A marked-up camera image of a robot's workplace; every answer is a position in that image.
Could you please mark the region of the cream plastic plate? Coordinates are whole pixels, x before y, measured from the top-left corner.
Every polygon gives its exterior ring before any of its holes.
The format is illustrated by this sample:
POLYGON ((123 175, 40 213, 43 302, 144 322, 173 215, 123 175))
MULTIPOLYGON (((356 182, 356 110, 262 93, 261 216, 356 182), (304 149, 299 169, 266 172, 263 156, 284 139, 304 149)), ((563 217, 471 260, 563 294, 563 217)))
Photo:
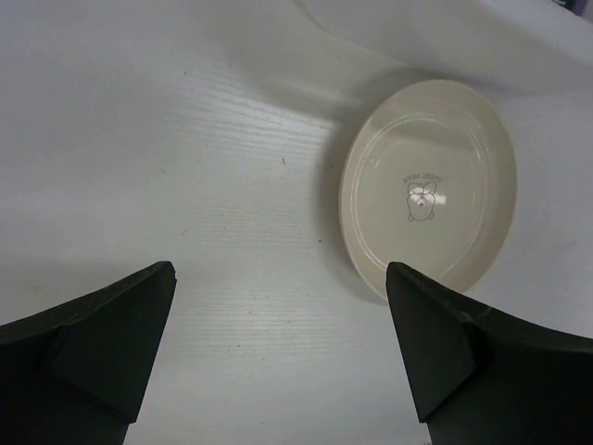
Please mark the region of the cream plastic plate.
POLYGON ((516 198, 514 146, 496 110, 466 84, 428 80, 388 97, 359 130, 339 222, 355 270, 378 296, 392 262, 465 292, 503 249, 516 198))

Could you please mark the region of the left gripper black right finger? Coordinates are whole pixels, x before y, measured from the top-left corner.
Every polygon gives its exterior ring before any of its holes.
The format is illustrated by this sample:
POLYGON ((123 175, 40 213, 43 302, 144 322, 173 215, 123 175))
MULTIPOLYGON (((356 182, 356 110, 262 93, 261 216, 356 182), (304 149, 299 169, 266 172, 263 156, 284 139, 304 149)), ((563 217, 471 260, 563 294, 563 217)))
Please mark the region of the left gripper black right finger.
POLYGON ((402 262, 386 293, 434 444, 589 444, 592 341, 529 323, 402 262))

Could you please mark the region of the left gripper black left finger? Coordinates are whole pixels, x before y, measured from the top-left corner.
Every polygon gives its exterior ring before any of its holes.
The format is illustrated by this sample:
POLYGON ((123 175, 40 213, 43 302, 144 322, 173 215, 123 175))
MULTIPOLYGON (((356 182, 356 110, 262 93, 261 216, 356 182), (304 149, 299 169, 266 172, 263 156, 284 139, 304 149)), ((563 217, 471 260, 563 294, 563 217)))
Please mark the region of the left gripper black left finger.
POLYGON ((121 444, 136 422, 176 271, 156 262, 1 327, 4 444, 121 444))

